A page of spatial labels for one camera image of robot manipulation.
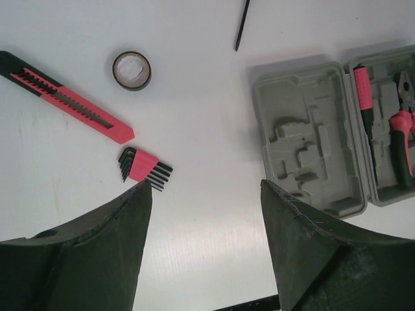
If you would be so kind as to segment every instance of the tool case lid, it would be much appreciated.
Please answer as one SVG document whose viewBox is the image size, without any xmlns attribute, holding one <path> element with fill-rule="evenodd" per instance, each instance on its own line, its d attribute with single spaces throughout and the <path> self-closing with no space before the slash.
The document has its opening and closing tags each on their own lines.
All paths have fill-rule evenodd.
<svg viewBox="0 0 415 311">
<path fill-rule="evenodd" d="M 375 122 L 376 186 L 353 68 L 367 67 Z M 397 185 L 388 120 L 399 111 L 394 77 L 415 81 L 415 46 L 262 76 L 253 87 L 267 179 L 308 204 L 345 218 L 368 201 L 385 206 L 415 195 Z M 415 159 L 415 148 L 410 149 Z"/>
</svg>

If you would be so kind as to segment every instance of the screwdriver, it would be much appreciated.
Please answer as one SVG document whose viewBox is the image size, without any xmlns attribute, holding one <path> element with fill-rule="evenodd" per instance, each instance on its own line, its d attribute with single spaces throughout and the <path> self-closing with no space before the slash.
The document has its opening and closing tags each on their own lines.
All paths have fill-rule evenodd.
<svg viewBox="0 0 415 311">
<path fill-rule="evenodd" d="M 359 99 L 359 107 L 361 110 L 364 131 L 368 136 L 370 155 L 373 163 L 373 174 L 375 176 L 376 185 L 378 185 L 376 173 L 375 152 L 373 146 L 372 127 L 374 125 L 374 105 L 372 102 L 372 88 L 370 87 L 369 73 L 366 67 L 357 66 L 354 68 L 355 83 L 357 90 L 357 98 Z"/>
<path fill-rule="evenodd" d="M 244 12 L 242 14 L 241 24 L 239 25 L 238 36 L 236 38 L 235 51 L 238 51 L 239 45 L 241 44 L 242 32 L 244 31 L 245 19 L 246 19 L 246 15 L 248 14 L 249 2 L 250 2 L 250 0 L 246 0 L 246 2 L 245 2 L 245 7 L 244 7 Z"/>
</svg>

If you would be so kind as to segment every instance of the black metal rod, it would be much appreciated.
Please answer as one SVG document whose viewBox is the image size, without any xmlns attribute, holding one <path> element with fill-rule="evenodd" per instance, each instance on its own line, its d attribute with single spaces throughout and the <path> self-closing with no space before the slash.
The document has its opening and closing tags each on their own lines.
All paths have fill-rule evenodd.
<svg viewBox="0 0 415 311">
<path fill-rule="evenodd" d="M 245 8 L 244 8 L 244 12 L 242 14 L 241 25 L 239 26 L 239 32 L 238 32 L 238 36 L 236 38 L 235 51 L 238 51 L 239 45 L 241 44 L 242 32 L 244 31 L 245 19 L 246 19 L 246 15 L 248 13 L 249 2 L 250 2 L 250 0 L 246 0 L 246 2 L 245 2 Z"/>
</svg>

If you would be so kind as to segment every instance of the red screwdriver handle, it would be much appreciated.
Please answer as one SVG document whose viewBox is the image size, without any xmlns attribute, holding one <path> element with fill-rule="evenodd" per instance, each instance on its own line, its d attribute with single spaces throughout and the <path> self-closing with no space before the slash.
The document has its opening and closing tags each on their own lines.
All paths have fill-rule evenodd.
<svg viewBox="0 0 415 311">
<path fill-rule="evenodd" d="M 412 129 L 412 115 L 401 110 L 389 119 L 389 125 L 390 157 L 397 182 L 404 187 L 411 187 L 414 182 L 408 140 Z"/>
<path fill-rule="evenodd" d="M 358 67 L 353 72 L 355 74 L 357 98 L 359 99 L 360 109 L 372 109 L 372 88 L 370 87 L 368 70 L 365 67 Z"/>
</svg>

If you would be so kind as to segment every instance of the plier handle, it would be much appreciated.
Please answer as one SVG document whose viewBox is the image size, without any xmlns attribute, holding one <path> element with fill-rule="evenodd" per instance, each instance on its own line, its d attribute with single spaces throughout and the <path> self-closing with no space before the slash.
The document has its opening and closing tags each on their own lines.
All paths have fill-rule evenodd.
<svg viewBox="0 0 415 311">
<path fill-rule="evenodd" d="M 414 184 L 409 154 L 410 133 L 415 137 L 415 91 L 409 74 L 402 71 L 397 85 L 399 112 L 389 119 L 390 155 L 397 182 L 404 187 Z"/>
</svg>

